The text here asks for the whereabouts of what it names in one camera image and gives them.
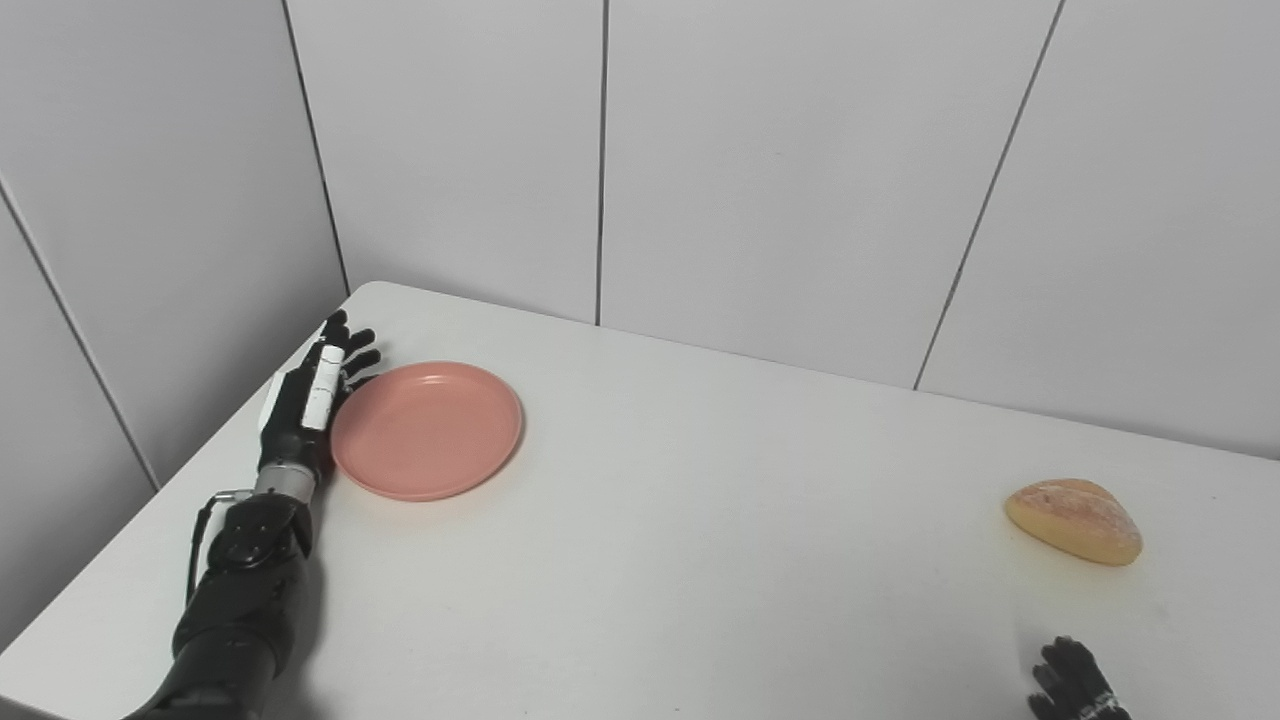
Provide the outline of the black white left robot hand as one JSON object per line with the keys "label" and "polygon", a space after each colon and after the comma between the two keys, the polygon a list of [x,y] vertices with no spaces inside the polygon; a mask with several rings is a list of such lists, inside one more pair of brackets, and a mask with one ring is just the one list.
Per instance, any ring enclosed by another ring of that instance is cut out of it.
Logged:
{"label": "black white left robot hand", "polygon": [[297,465],[324,479],[332,474],[332,421],[347,400],[376,375],[381,361],[374,329],[352,331],[347,311],[334,311],[298,366],[278,377],[260,430],[257,469]]}

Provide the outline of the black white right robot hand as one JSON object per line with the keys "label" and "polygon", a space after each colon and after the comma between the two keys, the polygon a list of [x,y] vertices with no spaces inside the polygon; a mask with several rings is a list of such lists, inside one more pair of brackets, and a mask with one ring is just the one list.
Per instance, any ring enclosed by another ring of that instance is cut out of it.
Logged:
{"label": "black white right robot hand", "polygon": [[1030,670],[1038,691],[1027,698],[1036,719],[1132,717],[1083,643],[1059,635],[1039,656],[1041,662]]}

